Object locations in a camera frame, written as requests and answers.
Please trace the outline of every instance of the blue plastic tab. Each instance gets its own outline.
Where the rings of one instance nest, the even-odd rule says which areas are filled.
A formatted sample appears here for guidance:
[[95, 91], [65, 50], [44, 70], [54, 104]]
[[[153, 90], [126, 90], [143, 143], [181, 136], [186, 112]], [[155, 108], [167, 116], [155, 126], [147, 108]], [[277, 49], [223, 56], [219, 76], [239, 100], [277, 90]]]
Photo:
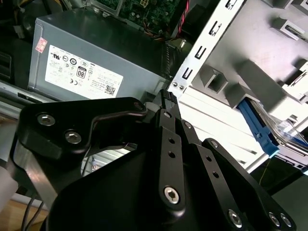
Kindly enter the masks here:
[[256, 117], [255, 113], [249, 107], [249, 102], [245, 99], [237, 106], [237, 109], [243, 114], [249, 128], [254, 135], [256, 141], [261, 145], [262, 150], [272, 158], [278, 153], [279, 148], [271, 141], [269, 135], [271, 133], [270, 129], [263, 126], [259, 119]]

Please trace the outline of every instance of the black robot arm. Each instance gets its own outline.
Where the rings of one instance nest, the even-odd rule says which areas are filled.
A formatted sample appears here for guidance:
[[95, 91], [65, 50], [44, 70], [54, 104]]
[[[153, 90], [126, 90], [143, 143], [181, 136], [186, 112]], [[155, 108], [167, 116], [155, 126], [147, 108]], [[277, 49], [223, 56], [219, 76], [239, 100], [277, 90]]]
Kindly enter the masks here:
[[[296, 230], [216, 140], [200, 142], [172, 93], [147, 107], [115, 98], [22, 110], [12, 175], [49, 208], [46, 230]], [[128, 143], [136, 150], [81, 176], [85, 156]]]

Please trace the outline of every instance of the bolt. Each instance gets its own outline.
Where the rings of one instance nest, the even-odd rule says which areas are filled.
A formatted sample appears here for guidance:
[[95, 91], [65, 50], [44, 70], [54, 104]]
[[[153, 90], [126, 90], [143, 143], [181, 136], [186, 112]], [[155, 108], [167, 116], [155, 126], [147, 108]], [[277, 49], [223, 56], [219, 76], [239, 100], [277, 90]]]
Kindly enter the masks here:
[[52, 126], [55, 124], [56, 120], [48, 114], [41, 114], [38, 116], [38, 122], [44, 126]]
[[269, 213], [269, 218], [277, 227], [280, 226], [280, 222], [277, 220], [277, 218], [274, 216], [274, 214]]
[[165, 197], [169, 200], [172, 204], [177, 204], [180, 200], [178, 192], [171, 187], [165, 187], [164, 189]]
[[180, 44], [180, 49], [182, 49], [185, 46], [185, 44], [186, 44], [186, 40], [183, 39]]
[[211, 141], [212, 145], [214, 145], [215, 148], [218, 148], [218, 144], [215, 141]]
[[191, 125], [190, 123], [185, 122], [184, 124], [185, 124], [185, 126], [186, 126], [186, 127], [188, 127], [189, 129], [191, 129], [191, 128], [192, 128], [192, 125]]
[[171, 115], [168, 112], [164, 112], [164, 115], [167, 116], [168, 118], [171, 118]]
[[287, 226], [289, 227], [292, 226], [292, 223], [290, 222], [290, 220], [283, 213], [280, 214], [280, 217], [282, 218], [282, 220], [285, 222]]
[[228, 211], [228, 215], [230, 220], [232, 221], [232, 223], [237, 227], [237, 228], [241, 228], [242, 225], [242, 220], [240, 219], [240, 217], [236, 214], [236, 212], [234, 212], [232, 209], [229, 209]]
[[78, 144], [81, 142], [81, 136], [75, 131], [68, 131], [65, 134], [65, 139], [67, 142], [72, 144]]
[[137, 107], [139, 110], [142, 110], [142, 109], [143, 109], [143, 107], [140, 105], [139, 102], [135, 102], [134, 105], [135, 105], [135, 107]]

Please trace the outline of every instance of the power supply label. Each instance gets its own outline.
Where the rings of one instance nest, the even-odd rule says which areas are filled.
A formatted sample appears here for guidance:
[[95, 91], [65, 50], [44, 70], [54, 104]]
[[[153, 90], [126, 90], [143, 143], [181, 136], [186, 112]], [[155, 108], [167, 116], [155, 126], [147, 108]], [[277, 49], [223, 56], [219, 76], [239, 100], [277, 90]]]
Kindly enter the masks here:
[[45, 81], [89, 99], [115, 98], [123, 76], [49, 46]]

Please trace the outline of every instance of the motherboard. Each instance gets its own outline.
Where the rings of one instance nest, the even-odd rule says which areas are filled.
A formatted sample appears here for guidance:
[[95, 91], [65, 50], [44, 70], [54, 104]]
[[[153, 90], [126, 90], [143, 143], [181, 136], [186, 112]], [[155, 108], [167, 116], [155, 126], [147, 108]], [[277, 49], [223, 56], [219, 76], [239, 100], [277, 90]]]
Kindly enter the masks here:
[[[120, 0], [97, 0], [115, 10]], [[119, 17], [148, 29], [153, 34], [170, 32], [170, 21], [181, 0], [124, 0]]]

